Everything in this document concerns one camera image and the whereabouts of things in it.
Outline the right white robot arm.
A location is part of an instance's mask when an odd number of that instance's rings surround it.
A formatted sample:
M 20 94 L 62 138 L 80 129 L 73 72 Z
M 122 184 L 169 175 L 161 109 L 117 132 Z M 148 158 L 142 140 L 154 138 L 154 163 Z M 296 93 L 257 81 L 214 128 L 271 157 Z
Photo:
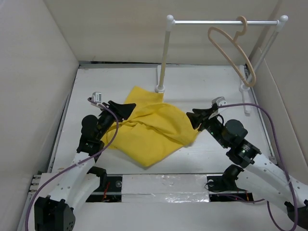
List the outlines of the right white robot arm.
M 225 122 L 218 113 L 220 106 L 209 109 L 193 109 L 187 112 L 192 128 L 207 130 L 223 147 L 232 161 L 222 175 L 225 188 L 235 187 L 248 190 L 272 203 L 294 223 L 303 229 L 308 228 L 308 186 L 290 176 L 270 161 L 252 143 L 245 139 L 248 131 L 243 124 L 231 119 Z

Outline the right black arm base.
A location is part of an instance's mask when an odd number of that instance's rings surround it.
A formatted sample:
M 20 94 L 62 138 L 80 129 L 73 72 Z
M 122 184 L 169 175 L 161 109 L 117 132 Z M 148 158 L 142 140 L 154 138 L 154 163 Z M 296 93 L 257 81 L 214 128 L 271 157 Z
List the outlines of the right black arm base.
M 205 189 L 211 202 L 232 202 L 254 200 L 253 195 L 237 187 L 235 180 L 243 172 L 241 167 L 230 165 L 222 174 L 208 174 Z

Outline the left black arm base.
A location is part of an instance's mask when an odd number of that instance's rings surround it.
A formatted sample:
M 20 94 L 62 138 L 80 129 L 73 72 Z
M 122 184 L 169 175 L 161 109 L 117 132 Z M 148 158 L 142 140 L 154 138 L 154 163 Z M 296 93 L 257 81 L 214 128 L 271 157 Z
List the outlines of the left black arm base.
M 100 178 L 99 187 L 88 197 L 86 202 L 117 203 L 122 201 L 122 175 L 109 175 L 100 167 L 92 167 L 88 173 Z

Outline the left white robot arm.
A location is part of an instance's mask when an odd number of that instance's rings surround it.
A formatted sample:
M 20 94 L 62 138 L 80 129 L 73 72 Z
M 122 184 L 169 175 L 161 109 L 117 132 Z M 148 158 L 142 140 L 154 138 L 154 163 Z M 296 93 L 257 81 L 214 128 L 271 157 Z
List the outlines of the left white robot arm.
M 108 147 L 102 137 L 113 124 L 118 129 L 120 122 L 130 117 L 136 104 L 88 100 L 99 107 L 101 113 L 82 119 L 79 145 L 70 166 L 52 177 L 52 180 L 60 177 L 59 182 L 46 197 L 35 201 L 34 223 L 37 231 L 73 230 L 76 213 L 87 198 L 95 190 L 102 191 L 107 186 L 105 169 L 95 167 L 99 156 Z

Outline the yellow trousers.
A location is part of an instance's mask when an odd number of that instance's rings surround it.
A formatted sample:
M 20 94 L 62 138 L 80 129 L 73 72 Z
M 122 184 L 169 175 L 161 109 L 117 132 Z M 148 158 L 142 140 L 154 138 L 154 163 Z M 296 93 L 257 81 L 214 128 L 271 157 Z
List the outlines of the yellow trousers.
M 135 86 L 125 100 L 136 104 L 129 119 L 114 123 L 101 140 L 143 167 L 150 167 L 192 144 L 198 131 L 192 128 L 183 111 L 165 103 L 163 97 L 162 93 Z

